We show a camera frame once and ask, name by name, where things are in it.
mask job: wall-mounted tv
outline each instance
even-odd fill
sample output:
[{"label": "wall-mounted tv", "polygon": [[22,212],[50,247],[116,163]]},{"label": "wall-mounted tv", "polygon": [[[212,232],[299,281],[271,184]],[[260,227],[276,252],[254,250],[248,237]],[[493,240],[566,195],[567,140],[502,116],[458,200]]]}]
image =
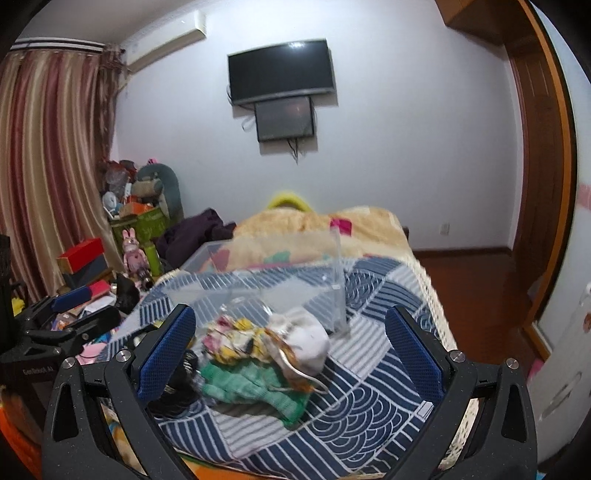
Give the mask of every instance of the wall-mounted tv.
[{"label": "wall-mounted tv", "polygon": [[314,136],[314,110],[310,97],[257,102],[255,115],[259,142]]},{"label": "wall-mounted tv", "polygon": [[228,56],[234,105],[335,91],[326,40],[293,41]]}]

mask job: wooden floor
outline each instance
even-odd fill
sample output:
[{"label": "wooden floor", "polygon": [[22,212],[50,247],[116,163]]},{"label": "wooden floor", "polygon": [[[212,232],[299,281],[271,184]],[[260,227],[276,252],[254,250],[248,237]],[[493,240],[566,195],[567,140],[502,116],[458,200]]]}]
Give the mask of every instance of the wooden floor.
[{"label": "wooden floor", "polygon": [[536,354],[519,328],[530,300],[508,254],[417,258],[431,277],[458,347],[469,359],[516,358],[525,375]]}]

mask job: purple jacket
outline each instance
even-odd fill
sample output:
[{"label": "purple jacket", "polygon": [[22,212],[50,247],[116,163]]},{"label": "purple jacket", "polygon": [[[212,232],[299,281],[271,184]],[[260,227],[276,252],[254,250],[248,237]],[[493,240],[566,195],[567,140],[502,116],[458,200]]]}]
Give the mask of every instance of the purple jacket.
[{"label": "purple jacket", "polygon": [[230,240],[235,223],[223,224],[211,208],[168,228],[155,242],[160,258],[171,267],[180,268],[206,242]]}]

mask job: white wall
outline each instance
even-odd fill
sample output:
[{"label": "white wall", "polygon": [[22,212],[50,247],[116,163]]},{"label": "white wall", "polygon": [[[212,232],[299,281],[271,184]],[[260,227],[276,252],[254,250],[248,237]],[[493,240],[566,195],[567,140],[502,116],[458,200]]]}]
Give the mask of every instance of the white wall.
[{"label": "white wall", "polygon": [[[319,212],[392,210],[414,248],[508,245],[520,126],[504,49],[446,28],[433,0],[241,0],[201,5],[207,39],[133,77],[117,110],[122,158],[157,158],[186,215],[242,220],[279,190]],[[299,164],[259,145],[226,98],[226,56],[327,38],[335,98],[315,98],[317,139]],[[451,224],[448,237],[441,223]]]},{"label": "white wall", "polygon": [[[539,10],[538,14],[554,44],[569,89],[577,137],[579,186],[591,185],[591,84],[554,25]],[[550,345],[556,345],[560,340],[585,285],[591,281],[590,239],[591,211],[577,205],[564,262],[539,323]]]},{"label": "white wall", "polygon": [[515,162],[515,194],[513,196],[513,217],[511,218],[511,227],[509,228],[508,246],[513,249],[515,238],[517,237],[517,227],[519,224],[519,214],[521,213],[521,194],[523,191],[523,123],[521,122],[521,107],[519,106],[519,93],[515,83],[513,68],[509,62],[509,57],[505,63],[509,87],[511,89],[511,102],[513,104],[513,116],[515,122],[515,139],[517,141],[517,160]]},{"label": "white wall", "polygon": [[113,135],[113,143],[111,144],[111,160],[122,160],[119,154],[119,138],[117,137],[117,132]]}]

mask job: curtain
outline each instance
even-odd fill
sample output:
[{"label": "curtain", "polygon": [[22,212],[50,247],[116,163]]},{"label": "curtain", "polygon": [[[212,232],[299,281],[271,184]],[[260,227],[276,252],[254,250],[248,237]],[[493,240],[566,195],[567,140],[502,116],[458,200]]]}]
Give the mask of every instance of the curtain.
[{"label": "curtain", "polygon": [[56,258],[85,239],[101,237],[109,265],[122,268],[97,189],[110,148],[98,122],[101,68],[100,54],[68,50],[9,53],[0,64],[0,231],[34,300],[64,284]]},{"label": "curtain", "polygon": [[96,125],[98,128],[100,163],[96,175],[96,185],[100,191],[106,189],[105,173],[111,159],[111,145],[115,134],[115,104],[119,89],[119,76],[123,71],[121,52],[116,46],[107,46],[100,56],[97,81]]}]

